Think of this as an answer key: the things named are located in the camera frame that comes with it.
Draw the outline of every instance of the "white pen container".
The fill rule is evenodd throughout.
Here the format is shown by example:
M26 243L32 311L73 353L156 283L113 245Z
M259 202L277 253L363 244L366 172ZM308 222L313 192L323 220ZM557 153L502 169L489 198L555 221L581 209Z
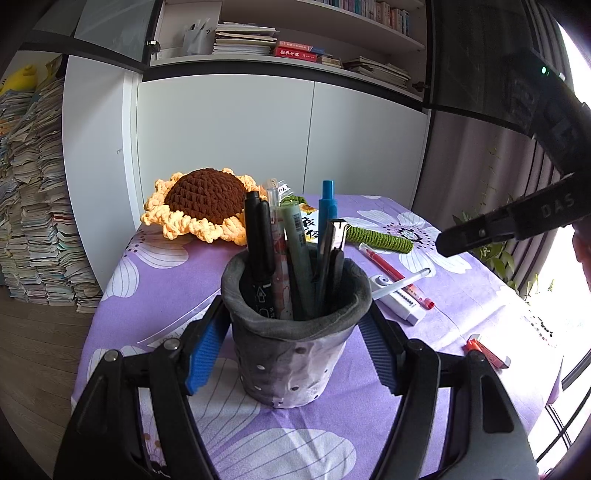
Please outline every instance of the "white pen container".
M316 250L309 251L315 257ZM252 294L247 260L246 251L234 256L222 275L222 299L232 319L240 379L245 391L263 404L301 407L322 394L349 335L368 311L369 280L352 260L345 259L340 295L329 314L301 321L269 319L244 299ZM301 311L294 294L297 319Z

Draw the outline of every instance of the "white eraser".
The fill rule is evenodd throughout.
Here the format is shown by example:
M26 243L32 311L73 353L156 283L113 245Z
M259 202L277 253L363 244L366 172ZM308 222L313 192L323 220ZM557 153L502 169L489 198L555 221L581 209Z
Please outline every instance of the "white eraser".
M385 275L374 275L369 279L369 283L371 285L371 291L374 292L391 285L394 282ZM378 301L383 302L383 304L385 304L390 310L402 318L402 320L406 320L413 326L422 320L427 313L427 311L404 290L397 290L390 295L382 297Z

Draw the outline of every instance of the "purple floral tablecloth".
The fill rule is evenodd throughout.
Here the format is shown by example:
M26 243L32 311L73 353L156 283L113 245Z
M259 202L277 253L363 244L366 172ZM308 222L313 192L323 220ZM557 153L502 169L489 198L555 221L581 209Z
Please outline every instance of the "purple floral tablecloth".
M434 241L439 231L386 197L338 196L339 215L351 224L404 235L410 254L385 252L403 274L431 268L417 285L436 307L412 327L398 319L409 338L433 349L462 354L473 333L500 345L511 367L499 372L530 431L553 395L561 355L527 305L469 254L444 258ZM311 205L317 197L308 196ZM314 230L314 215L306 218ZM242 247L206 244L185 235L174 241L158 226L141 226L129 242L94 316L72 396L79 399L106 350L124 355L150 351L165 338L180 336L201 318L219 291L227 261ZM345 249L369 276L381 273L353 245ZM383 307L384 315L396 319ZM144 437L150 458L164 464L148 390L140 392ZM278 410L248 397L239 381L231 330L209 382L189 403L222 480L365 480L388 437L400 399L383 387L356 328L323 395L300 408ZM439 464L447 423L449 391L440 389L436 419L423 475Z

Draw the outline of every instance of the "blue pen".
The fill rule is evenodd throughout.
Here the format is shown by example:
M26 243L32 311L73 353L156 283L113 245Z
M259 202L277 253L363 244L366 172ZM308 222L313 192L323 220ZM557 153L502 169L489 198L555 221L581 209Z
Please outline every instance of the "blue pen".
M322 198L318 201L318 259L322 254L322 237L326 223L337 218L335 183L332 180L322 181Z

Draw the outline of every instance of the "curtain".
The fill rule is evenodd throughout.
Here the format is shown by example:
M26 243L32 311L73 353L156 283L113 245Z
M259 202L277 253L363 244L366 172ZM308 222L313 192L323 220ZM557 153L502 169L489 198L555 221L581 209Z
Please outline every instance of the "curtain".
M534 49L565 75L572 88L558 24L535 0L523 0L523 4ZM452 215L490 212L510 198L536 192L559 179L536 140L469 116L434 111L413 211L443 230L454 225ZM508 252L515 259L511 279L521 293L541 270L555 235L551 231L509 243Z

